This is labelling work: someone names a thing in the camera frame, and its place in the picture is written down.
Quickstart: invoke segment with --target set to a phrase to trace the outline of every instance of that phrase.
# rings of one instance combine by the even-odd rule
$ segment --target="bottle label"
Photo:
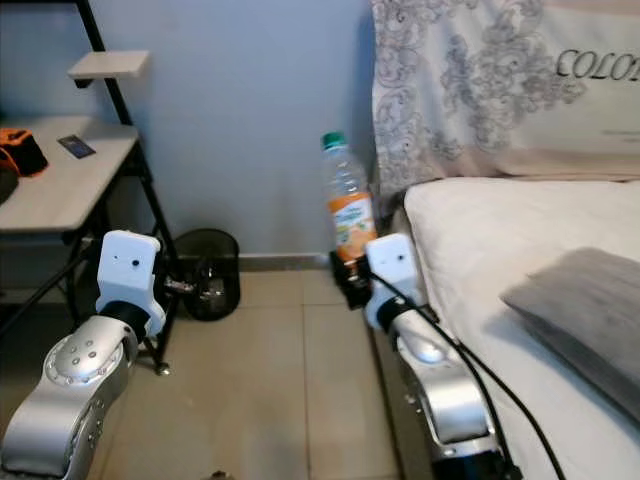
[[[329,202],[329,210],[336,227],[338,256],[346,262],[364,255],[367,242],[376,238],[369,194],[334,198]]]

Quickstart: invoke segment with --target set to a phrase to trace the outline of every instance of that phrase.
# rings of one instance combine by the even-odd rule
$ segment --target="green bottle cap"
[[[325,150],[329,150],[332,147],[339,147],[346,144],[347,141],[344,139],[344,133],[342,132],[329,132],[322,136],[322,147]]]

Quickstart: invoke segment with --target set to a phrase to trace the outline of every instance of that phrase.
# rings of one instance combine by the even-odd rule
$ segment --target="wall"
[[[367,165],[374,156],[368,1],[92,6],[107,48],[151,51],[145,77],[122,88],[172,230],[222,228],[244,253],[326,252],[320,137],[343,129]],[[103,85],[66,77],[89,48],[74,7],[0,8],[4,114],[114,117]]]

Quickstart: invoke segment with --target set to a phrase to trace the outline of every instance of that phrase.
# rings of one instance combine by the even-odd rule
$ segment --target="plastic bottle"
[[[364,168],[349,151],[342,132],[322,137],[328,207],[333,216],[336,252],[343,262],[364,255],[365,244],[376,238],[371,195]]]

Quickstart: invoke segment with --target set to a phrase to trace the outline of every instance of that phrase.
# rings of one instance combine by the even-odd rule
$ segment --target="white bedsheet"
[[[578,247],[640,261],[640,182],[447,179],[411,188],[405,209],[432,307],[532,411],[567,478],[640,478],[640,429],[522,330],[499,299]],[[555,478],[524,417],[489,386],[525,478]]]

